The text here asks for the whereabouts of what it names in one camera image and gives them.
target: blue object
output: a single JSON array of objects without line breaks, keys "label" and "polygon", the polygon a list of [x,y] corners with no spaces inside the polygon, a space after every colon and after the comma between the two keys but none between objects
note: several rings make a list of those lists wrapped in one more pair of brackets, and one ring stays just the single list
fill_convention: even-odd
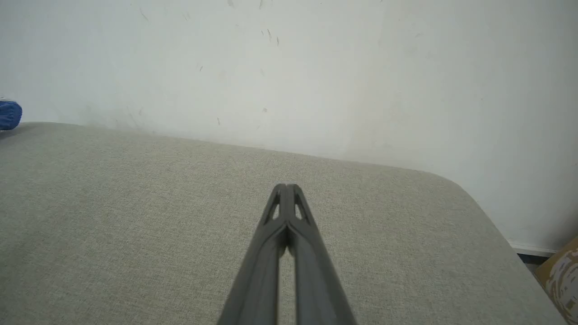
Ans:
[{"label": "blue object", "polygon": [[0,130],[12,130],[22,118],[22,107],[17,102],[0,102]]}]

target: blue fabric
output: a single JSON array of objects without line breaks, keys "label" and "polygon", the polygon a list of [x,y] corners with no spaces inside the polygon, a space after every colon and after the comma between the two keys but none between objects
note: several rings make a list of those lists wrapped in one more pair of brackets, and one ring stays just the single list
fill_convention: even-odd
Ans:
[{"label": "blue fabric", "polygon": [[0,130],[12,130],[22,118],[22,107],[17,102],[0,102]]}]

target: wall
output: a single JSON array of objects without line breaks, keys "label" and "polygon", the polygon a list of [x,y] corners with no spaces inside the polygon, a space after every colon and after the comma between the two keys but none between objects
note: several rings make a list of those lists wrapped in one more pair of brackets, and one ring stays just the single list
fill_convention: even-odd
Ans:
[{"label": "wall", "polygon": [[546,252],[578,234],[576,13],[573,0],[0,0],[0,95],[25,121],[437,173],[515,247]]}]

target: brown box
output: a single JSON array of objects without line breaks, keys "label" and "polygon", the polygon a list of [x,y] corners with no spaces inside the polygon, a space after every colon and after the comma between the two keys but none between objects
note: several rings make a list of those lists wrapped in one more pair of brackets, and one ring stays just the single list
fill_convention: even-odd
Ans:
[{"label": "brown box", "polygon": [[578,325],[578,238],[540,265],[535,276],[566,321]]}]

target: white baseboard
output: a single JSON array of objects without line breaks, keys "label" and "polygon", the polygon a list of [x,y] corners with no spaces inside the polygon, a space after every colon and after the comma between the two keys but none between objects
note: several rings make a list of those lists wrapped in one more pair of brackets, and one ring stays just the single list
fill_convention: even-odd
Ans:
[{"label": "white baseboard", "polygon": [[544,247],[536,247],[529,245],[522,245],[519,243],[509,242],[510,246],[514,249],[517,254],[526,254],[534,256],[550,257],[556,254],[558,251],[555,249],[549,249]]}]

